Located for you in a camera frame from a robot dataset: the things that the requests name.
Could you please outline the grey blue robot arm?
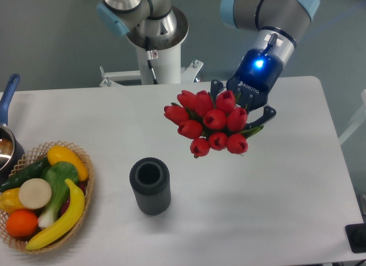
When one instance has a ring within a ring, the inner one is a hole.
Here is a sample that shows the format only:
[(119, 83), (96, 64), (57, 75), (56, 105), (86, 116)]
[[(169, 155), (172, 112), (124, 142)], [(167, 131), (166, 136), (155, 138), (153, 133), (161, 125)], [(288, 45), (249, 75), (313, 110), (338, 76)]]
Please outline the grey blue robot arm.
[[(221, 0), (223, 23), (258, 32), (234, 75), (226, 84), (213, 81), (210, 91), (217, 96), (223, 89), (231, 90), (248, 112), (263, 108), (263, 115), (248, 124), (248, 129), (261, 126), (276, 115), (268, 105), (269, 92), (319, 4), (320, 0)], [(127, 36), (135, 46), (144, 85), (183, 81), (181, 44), (189, 26), (172, 0), (102, 0), (97, 13), (112, 33)]]

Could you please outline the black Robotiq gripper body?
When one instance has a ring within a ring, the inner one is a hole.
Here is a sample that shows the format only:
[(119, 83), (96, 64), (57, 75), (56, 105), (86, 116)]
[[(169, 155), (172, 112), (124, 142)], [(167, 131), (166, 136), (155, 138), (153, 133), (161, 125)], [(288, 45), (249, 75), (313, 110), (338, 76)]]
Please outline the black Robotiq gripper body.
[(261, 55), (258, 49), (249, 50), (226, 89), (240, 93), (238, 104), (247, 111), (256, 110), (268, 102), (269, 92), (283, 70), (282, 63), (271, 55)]

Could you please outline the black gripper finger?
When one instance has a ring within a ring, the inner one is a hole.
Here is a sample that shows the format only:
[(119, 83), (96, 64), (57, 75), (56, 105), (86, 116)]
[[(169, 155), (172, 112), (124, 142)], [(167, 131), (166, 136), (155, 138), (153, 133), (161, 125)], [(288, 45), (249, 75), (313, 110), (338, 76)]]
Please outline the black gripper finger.
[(213, 98), (217, 96), (224, 90), (224, 83), (219, 80), (212, 80), (210, 84), (210, 93)]
[(245, 125), (245, 130), (253, 129), (261, 125), (264, 125), (265, 123), (273, 119), (276, 116), (276, 114), (277, 112), (273, 107), (269, 105), (264, 105), (262, 116), (253, 122), (247, 123)]

